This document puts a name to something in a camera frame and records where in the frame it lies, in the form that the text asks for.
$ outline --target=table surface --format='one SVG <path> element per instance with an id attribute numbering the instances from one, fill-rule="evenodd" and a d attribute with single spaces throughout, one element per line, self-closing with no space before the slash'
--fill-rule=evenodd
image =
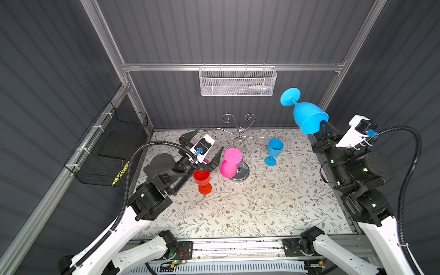
<path id="1" fill-rule="evenodd" d="M 154 132 L 152 140 L 178 143 L 186 132 Z M 231 182 L 220 174 L 218 167 L 211 173 L 212 192 L 202 195 L 191 177 L 177 196 L 171 196 L 173 203 L 134 239 L 152 238 L 162 230 L 171 230 L 177 238 L 299 235 L 311 226 L 327 234 L 350 234 L 352 231 L 331 187 L 319 176 L 320 164 L 307 136 L 299 129 L 269 132 L 265 139 L 246 141 L 250 148 L 262 150 L 259 158 L 243 157 L 250 167 L 248 179 Z M 207 133 L 212 135 L 212 131 L 199 132 L 194 142 Z M 258 135 L 258 131 L 248 131 L 248 136 Z M 211 160 L 221 146 L 230 145 L 232 138 L 224 132 L 207 158 Z M 276 157 L 277 165 L 268 167 L 264 158 L 268 156 L 267 146 L 272 138 L 282 140 L 284 148 Z M 237 148 L 242 151 L 242 144 L 237 144 Z M 160 153 L 169 153 L 176 161 L 181 157 L 174 148 L 150 147 L 143 167 Z M 146 177 L 142 170 L 137 185 L 145 182 Z"/>

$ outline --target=red wire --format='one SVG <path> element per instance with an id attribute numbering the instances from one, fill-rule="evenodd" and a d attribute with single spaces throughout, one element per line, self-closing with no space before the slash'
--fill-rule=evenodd
<path id="1" fill-rule="evenodd" d="M 185 255 L 186 255 L 186 257 L 187 257 L 187 261 L 188 261 L 188 254 L 187 254 L 187 251 L 186 250 L 184 250 L 185 251 Z"/>
<path id="2" fill-rule="evenodd" d="M 183 259 L 183 252 L 182 252 L 182 250 L 181 249 L 179 249 L 180 250 L 180 262 L 179 262 L 179 264 L 182 262 L 182 259 Z"/>

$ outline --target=black wire basket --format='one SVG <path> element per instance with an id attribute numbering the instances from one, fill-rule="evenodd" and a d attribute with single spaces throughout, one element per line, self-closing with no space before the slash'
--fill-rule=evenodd
<path id="1" fill-rule="evenodd" d="M 93 126 L 93 133 L 87 145 L 81 150 L 75 163 L 66 163 L 76 178 L 85 184 L 112 186 L 115 177 L 124 168 L 129 155 L 141 144 L 147 142 L 147 114 L 124 109 L 112 109 L 99 126 Z M 139 154 L 133 167 L 137 167 Z M 124 177 L 113 186 L 123 187 Z"/>

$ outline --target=plastic wine glass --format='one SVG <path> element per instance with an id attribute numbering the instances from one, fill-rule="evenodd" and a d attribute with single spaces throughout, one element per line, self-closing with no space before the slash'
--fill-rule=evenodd
<path id="1" fill-rule="evenodd" d="M 321 121 L 328 121 L 329 115 L 321 108 L 310 102 L 298 102 L 301 92 L 297 88 L 290 88 L 281 95 L 280 102 L 283 106 L 295 105 L 293 117 L 301 131 L 311 135 L 319 131 Z"/>
<path id="2" fill-rule="evenodd" d="M 268 145 L 268 153 L 270 157 L 265 158 L 264 163 L 267 166 L 275 166 L 276 165 L 275 157 L 277 157 L 281 153 L 283 148 L 284 148 L 284 143 L 281 140 L 271 139 Z"/>
<path id="3" fill-rule="evenodd" d="M 229 148 L 224 152 L 224 161 L 220 166 L 220 173 L 225 178 L 232 178 L 237 174 L 238 163 L 242 161 L 242 153 L 237 148 Z"/>
<path id="4" fill-rule="evenodd" d="M 208 170 L 204 172 L 195 171 L 194 179 L 195 182 L 197 182 L 197 184 L 199 185 L 198 191 L 200 194 L 207 195 L 213 190 L 212 185 L 209 183 L 209 181 L 211 180 L 211 173 Z"/>

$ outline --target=white wire basket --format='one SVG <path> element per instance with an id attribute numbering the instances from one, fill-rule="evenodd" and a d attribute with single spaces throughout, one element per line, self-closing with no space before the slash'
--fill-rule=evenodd
<path id="1" fill-rule="evenodd" d="M 276 70 L 270 66 L 200 67 L 202 96 L 271 96 Z"/>

